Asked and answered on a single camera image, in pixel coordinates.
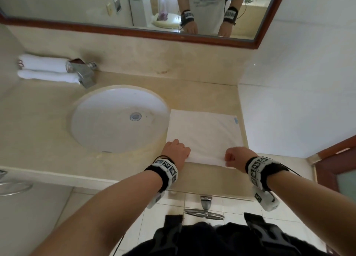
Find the hand towel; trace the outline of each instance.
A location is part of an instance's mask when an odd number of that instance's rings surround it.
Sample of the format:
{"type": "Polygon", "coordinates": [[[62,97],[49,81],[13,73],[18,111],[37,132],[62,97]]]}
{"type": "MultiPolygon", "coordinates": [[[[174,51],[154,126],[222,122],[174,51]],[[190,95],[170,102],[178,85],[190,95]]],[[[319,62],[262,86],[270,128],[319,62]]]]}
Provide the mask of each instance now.
{"type": "Polygon", "coordinates": [[[167,141],[178,139],[192,150],[187,162],[225,167],[225,151],[243,146],[234,115],[171,110],[167,141]]]}
{"type": "Polygon", "coordinates": [[[40,79],[55,82],[78,83],[79,76],[77,73],[57,73],[57,72],[43,72],[29,69],[22,69],[17,71],[18,76],[24,79],[40,79]]]}
{"type": "Polygon", "coordinates": [[[67,72],[66,63],[69,59],[40,57],[31,54],[22,54],[19,56],[19,65],[23,69],[41,70],[49,72],[65,73],[67,72]]]}

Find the beige marble countertop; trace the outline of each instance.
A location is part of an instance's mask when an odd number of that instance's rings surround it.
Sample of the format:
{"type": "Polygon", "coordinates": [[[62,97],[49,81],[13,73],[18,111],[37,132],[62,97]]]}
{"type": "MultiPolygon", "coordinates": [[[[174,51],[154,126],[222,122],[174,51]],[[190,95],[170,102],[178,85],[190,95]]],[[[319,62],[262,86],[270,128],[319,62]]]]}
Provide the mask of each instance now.
{"type": "MultiPolygon", "coordinates": [[[[171,109],[236,115],[245,128],[236,86],[96,72],[97,84],[21,80],[0,100],[0,166],[120,181],[139,173],[160,154],[162,137],[142,149],[115,154],[93,152],[68,132],[67,119],[83,95],[110,85],[133,85],[161,96],[171,109]]],[[[171,190],[252,199],[246,175],[220,166],[185,163],[171,190]]]]}

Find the hand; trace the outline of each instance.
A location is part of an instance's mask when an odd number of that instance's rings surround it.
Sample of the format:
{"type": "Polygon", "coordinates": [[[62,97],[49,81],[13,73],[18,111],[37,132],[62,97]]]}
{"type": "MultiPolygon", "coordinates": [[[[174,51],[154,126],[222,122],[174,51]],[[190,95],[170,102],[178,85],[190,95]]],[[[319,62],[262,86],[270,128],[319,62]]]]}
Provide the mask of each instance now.
{"type": "Polygon", "coordinates": [[[172,142],[167,142],[163,147],[161,156],[167,156],[171,160],[173,160],[176,165],[178,171],[183,169],[184,161],[190,154],[190,148],[185,147],[184,144],[179,143],[177,139],[172,142]]]}
{"type": "Polygon", "coordinates": [[[233,31],[233,26],[233,24],[223,21],[223,23],[220,25],[220,29],[217,35],[219,37],[230,38],[231,32],[233,31]]]}
{"type": "Polygon", "coordinates": [[[239,171],[246,173],[246,163],[253,157],[258,157],[258,155],[246,147],[232,147],[226,150],[225,153],[226,166],[234,167],[239,171]]]}
{"type": "Polygon", "coordinates": [[[194,21],[191,21],[189,23],[187,23],[185,26],[183,26],[183,30],[186,32],[186,33],[189,33],[189,34],[198,34],[198,26],[197,26],[197,23],[194,22],[194,21]]]}

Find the white sink basin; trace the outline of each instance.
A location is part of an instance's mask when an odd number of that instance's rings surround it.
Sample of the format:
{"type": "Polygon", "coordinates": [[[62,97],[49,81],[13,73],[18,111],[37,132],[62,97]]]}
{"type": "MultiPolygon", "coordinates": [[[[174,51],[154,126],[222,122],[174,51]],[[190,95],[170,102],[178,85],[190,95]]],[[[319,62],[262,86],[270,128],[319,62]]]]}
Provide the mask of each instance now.
{"type": "Polygon", "coordinates": [[[164,100],[147,89],[106,87],[83,97],[72,114],[70,131],[91,150],[122,153],[157,140],[168,128],[170,112],[164,100]]]}

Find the sink drain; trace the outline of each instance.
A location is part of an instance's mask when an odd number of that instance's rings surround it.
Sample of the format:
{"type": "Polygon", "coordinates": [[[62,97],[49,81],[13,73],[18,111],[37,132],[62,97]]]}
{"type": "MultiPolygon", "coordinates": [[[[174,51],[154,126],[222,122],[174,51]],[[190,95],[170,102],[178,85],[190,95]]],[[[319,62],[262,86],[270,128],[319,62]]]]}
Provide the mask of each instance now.
{"type": "Polygon", "coordinates": [[[139,112],[134,112],[133,114],[130,115],[130,119],[132,121],[139,121],[141,119],[141,114],[139,112]]]}

